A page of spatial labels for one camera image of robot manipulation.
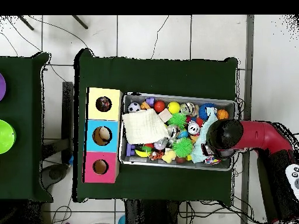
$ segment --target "white controller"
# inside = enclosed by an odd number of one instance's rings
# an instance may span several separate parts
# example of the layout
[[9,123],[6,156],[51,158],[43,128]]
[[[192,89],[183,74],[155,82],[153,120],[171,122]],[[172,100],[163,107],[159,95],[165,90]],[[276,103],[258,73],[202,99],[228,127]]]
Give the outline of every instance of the white controller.
[[286,168],[286,176],[296,198],[299,200],[299,165],[291,164]]

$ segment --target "colorful toy pile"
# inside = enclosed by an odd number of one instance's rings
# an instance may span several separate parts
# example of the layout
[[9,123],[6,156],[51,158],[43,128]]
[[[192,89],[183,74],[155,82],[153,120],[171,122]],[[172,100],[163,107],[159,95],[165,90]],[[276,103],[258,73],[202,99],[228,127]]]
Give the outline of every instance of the colorful toy pile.
[[[162,159],[166,163],[171,163],[174,160],[177,163],[192,160],[190,154],[194,143],[199,138],[201,126],[208,119],[207,107],[212,108],[211,112],[215,113],[219,120],[228,118],[226,110],[218,110],[212,103],[198,106],[191,102],[180,105],[178,102],[172,101],[167,104],[162,100],[155,101],[154,97],[147,98],[141,105],[132,102],[128,106],[129,114],[154,109],[165,123],[169,137],[164,137],[154,143],[128,143],[127,156],[149,157],[151,160]],[[220,160],[215,159],[213,154],[210,154],[205,160],[206,164],[211,165],[219,162]]]

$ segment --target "green table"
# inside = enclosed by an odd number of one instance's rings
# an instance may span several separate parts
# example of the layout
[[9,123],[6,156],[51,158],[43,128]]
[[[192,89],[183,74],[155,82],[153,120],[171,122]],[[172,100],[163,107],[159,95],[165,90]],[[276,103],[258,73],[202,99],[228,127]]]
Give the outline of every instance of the green table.
[[168,61],[96,58],[88,49],[75,59],[75,111],[73,196],[152,200],[221,200],[231,204],[231,170],[208,171],[121,164],[115,184],[83,183],[86,87],[119,89],[160,95],[235,99],[237,60]]
[[0,57],[6,95],[0,101],[0,119],[16,131],[14,146],[0,155],[0,199],[52,201],[40,185],[41,69],[48,53],[31,58]]

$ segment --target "blue box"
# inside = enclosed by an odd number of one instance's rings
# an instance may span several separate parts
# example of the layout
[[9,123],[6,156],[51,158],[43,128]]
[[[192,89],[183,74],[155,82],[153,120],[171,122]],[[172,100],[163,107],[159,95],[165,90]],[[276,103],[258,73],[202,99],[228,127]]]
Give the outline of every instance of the blue box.
[[[98,145],[92,139],[92,134],[97,127],[107,127],[111,130],[112,139],[107,145]],[[119,138],[119,122],[105,120],[88,120],[86,151],[117,152],[117,140]]]

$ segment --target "pink box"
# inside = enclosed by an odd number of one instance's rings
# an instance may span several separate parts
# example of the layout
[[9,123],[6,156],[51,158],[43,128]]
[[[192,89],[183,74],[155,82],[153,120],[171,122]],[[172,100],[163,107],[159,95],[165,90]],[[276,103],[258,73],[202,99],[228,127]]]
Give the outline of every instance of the pink box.
[[[97,160],[105,160],[108,164],[108,169],[105,174],[97,174],[93,170],[93,164]],[[117,153],[86,152],[84,183],[115,183],[118,173],[119,163],[117,160]]]

